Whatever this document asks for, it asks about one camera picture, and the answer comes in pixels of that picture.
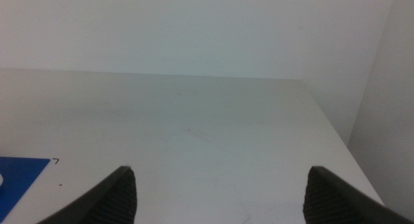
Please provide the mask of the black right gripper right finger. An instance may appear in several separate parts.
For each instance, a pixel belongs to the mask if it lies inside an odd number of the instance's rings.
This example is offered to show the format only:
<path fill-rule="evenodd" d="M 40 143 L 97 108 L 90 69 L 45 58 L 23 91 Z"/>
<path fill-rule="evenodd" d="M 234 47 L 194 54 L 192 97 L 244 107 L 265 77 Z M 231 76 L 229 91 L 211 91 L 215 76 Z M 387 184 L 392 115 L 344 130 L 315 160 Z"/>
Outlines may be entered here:
<path fill-rule="evenodd" d="M 313 224 L 413 224 L 322 166 L 309 170 L 303 215 Z"/>

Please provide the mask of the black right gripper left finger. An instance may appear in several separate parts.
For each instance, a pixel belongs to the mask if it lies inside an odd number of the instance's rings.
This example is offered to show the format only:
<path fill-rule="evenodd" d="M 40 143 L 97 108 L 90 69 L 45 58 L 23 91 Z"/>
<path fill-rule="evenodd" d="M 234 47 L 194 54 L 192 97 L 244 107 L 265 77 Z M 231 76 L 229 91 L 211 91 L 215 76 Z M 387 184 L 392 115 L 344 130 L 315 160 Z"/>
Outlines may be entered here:
<path fill-rule="evenodd" d="M 129 166 L 121 166 L 84 195 L 40 223 L 133 224 L 136 210 L 134 171 Z"/>

